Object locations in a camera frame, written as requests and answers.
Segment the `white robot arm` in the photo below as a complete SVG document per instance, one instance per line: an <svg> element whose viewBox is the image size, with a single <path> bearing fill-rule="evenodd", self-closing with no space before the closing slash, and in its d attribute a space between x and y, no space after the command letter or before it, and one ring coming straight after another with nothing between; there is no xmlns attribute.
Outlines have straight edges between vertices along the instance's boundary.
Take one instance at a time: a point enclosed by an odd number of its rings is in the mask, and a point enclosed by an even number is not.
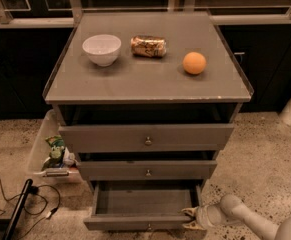
<svg viewBox="0 0 291 240"><path fill-rule="evenodd" d="M260 240L291 240L291 217L277 225L253 212L237 196L224 195L218 203L182 209L193 218L183 225L191 230L208 230L216 226L244 224Z"/></svg>

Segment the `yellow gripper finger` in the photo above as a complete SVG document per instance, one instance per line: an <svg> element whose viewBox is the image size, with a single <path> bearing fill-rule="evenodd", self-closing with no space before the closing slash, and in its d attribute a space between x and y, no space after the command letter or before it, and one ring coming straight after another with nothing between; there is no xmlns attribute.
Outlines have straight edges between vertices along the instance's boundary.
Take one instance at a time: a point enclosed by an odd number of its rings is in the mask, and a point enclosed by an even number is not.
<svg viewBox="0 0 291 240"><path fill-rule="evenodd" d="M184 223L183 227L189 230L201 230L204 231L205 228L201 226L197 221L191 221L189 223Z"/></svg>
<svg viewBox="0 0 291 240"><path fill-rule="evenodd" d="M188 216L191 216L191 217L195 217L198 213L198 208L197 207L194 207L194 208L184 208L182 210L182 212L185 214L185 215L188 215Z"/></svg>

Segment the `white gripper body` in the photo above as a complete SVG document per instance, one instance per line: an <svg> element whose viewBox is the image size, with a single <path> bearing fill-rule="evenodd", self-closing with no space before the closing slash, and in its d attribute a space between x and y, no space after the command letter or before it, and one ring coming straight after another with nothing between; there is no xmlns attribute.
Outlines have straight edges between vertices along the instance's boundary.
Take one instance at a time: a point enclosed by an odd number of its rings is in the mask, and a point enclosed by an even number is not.
<svg viewBox="0 0 291 240"><path fill-rule="evenodd" d="M198 206L195 208L194 217L194 228L207 230L221 224L222 211L218 205Z"/></svg>

